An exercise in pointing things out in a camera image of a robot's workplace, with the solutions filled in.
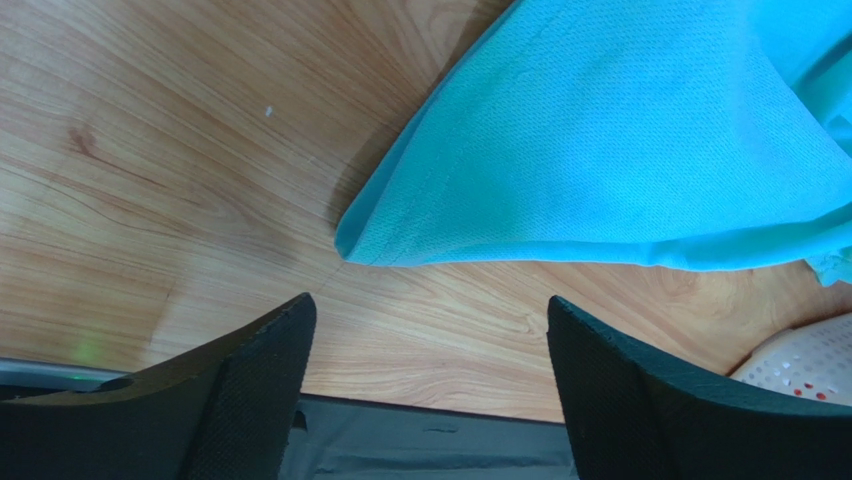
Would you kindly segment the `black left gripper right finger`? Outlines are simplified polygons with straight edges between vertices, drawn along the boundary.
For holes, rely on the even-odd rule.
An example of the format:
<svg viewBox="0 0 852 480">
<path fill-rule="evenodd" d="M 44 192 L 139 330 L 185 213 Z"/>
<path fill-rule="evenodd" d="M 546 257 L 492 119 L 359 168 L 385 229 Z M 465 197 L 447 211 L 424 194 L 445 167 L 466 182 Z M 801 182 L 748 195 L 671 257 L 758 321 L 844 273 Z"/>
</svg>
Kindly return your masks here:
<svg viewBox="0 0 852 480">
<path fill-rule="evenodd" d="M 583 479 L 847 479 L 851 410 L 751 386 L 561 297 L 547 340 Z"/>
</svg>

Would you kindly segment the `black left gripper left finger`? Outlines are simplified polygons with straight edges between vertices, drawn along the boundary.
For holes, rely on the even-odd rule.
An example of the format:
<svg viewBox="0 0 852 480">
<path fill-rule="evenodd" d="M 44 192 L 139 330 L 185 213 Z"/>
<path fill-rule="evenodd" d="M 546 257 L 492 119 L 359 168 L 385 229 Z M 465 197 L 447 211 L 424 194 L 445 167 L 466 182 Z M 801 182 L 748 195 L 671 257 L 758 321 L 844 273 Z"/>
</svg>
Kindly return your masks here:
<svg viewBox="0 0 852 480">
<path fill-rule="evenodd" d="M 316 305 L 257 320 L 89 392 L 1 385 L 5 479 L 274 479 Z"/>
</svg>

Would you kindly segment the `mint green t shirt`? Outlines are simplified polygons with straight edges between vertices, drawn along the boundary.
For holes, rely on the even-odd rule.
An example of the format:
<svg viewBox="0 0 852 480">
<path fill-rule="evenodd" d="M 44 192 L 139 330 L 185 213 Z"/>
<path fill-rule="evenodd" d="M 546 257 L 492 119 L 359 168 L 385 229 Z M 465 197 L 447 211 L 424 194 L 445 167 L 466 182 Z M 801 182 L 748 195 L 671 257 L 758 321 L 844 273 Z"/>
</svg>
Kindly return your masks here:
<svg viewBox="0 0 852 480">
<path fill-rule="evenodd" d="M 342 216 L 349 262 L 851 279 L 847 1 L 516 1 Z"/>
</svg>

